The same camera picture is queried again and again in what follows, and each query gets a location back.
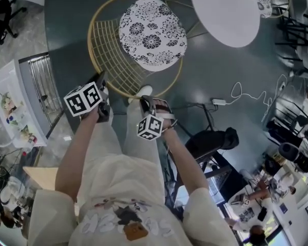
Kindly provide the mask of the person's right hand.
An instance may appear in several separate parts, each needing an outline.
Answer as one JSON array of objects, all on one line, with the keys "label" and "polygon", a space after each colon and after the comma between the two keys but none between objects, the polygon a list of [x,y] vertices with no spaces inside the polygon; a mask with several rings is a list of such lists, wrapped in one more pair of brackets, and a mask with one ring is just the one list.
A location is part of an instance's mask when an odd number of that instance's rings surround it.
[{"label": "person's right hand", "polygon": [[156,113],[170,113],[167,103],[161,99],[154,99],[153,103],[156,108]]}]

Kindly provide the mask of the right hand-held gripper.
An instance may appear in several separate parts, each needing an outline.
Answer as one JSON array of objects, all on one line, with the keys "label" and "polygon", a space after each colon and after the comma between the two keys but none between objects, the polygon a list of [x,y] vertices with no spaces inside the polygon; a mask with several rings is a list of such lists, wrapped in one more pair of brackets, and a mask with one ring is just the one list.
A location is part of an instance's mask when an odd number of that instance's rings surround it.
[{"label": "right hand-held gripper", "polygon": [[168,129],[163,128],[164,121],[170,120],[171,127],[177,123],[168,103],[163,99],[143,95],[140,98],[140,107],[142,113],[150,113],[138,125],[137,136],[144,140],[152,141],[159,138]]}]

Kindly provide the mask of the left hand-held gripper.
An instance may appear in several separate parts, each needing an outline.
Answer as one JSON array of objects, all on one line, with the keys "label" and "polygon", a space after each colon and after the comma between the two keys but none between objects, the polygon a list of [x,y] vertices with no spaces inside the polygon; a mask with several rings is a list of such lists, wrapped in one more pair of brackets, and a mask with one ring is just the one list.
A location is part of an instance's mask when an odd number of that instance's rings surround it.
[{"label": "left hand-held gripper", "polygon": [[109,121],[110,105],[106,80],[106,71],[96,73],[87,81],[87,84],[76,87],[64,97],[64,102],[73,117],[83,119],[92,110],[96,110],[99,114],[97,123]]}]

